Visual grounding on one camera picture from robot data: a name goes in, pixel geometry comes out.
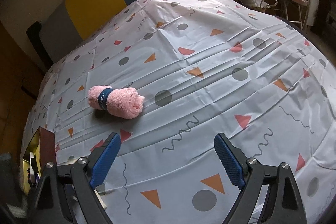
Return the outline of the patterned white tablecloth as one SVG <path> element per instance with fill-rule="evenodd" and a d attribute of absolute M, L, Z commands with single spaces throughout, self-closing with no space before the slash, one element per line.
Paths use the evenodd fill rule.
<path fill-rule="evenodd" d="M 93 86 L 135 88 L 134 119 L 88 104 Z M 110 133 L 122 145 L 97 188 L 114 223 L 221 223 L 239 190 L 215 150 L 287 162 L 307 221 L 335 197 L 335 67 L 293 27 L 233 0 L 137 0 L 47 72 L 22 148 L 39 127 L 58 164 Z"/>

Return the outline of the black rolled mat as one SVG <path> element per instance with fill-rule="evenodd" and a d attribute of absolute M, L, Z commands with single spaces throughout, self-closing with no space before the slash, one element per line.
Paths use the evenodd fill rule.
<path fill-rule="evenodd" d="M 37 55 L 41 59 L 43 65 L 46 67 L 46 69 L 50 69 L 50 67 L 52 67 L 54 62 L 51 60 L 44 45 L 42 44 L 42 41 L 40 38 L 41 29 L 42 29 L 42 25 L 39 22 L 34 22 L 26 30 L 26 34 L 34 50 L 36 51 Z"/>

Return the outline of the pink towel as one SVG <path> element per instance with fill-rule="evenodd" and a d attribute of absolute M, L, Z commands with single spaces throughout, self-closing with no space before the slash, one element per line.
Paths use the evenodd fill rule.
<path fill-rule="evenodd" d="M 134 119 L 143 110 L 144 96 L 135 88 L 113 89 L 111 86 L 93 86 L 88 91 L 88 104 L 96 110 L 107 111 L 122 119 Z"/>

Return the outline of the white soap bar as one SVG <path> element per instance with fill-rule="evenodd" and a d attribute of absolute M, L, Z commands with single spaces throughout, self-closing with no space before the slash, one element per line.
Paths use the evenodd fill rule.
<path fill-rule="evenodd" d="M 38 174 L 38 167 L 33 152 L 30 152 L 29 164 L 30 182 L 34 183 L 36 181 L 36 175 Z"/>

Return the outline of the red and gold tin box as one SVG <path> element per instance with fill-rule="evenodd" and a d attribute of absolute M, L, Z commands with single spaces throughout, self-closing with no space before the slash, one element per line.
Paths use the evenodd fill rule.
<path fill-rule="evenodd" d="M 28 183 L 27 170 L 30 167 L 30 154 L 32 153 L 37 161 L 39 174 L 43 172 L 45 165 L 52 161 L 56 164 L 55 154 L 55 135 L 49 130 L 39 127 L 30 139 L 27 148 L 23 150 L 22 159 L 22 176 L 23 176 L 23 191 L 29 193 L 30 185 Z"/>

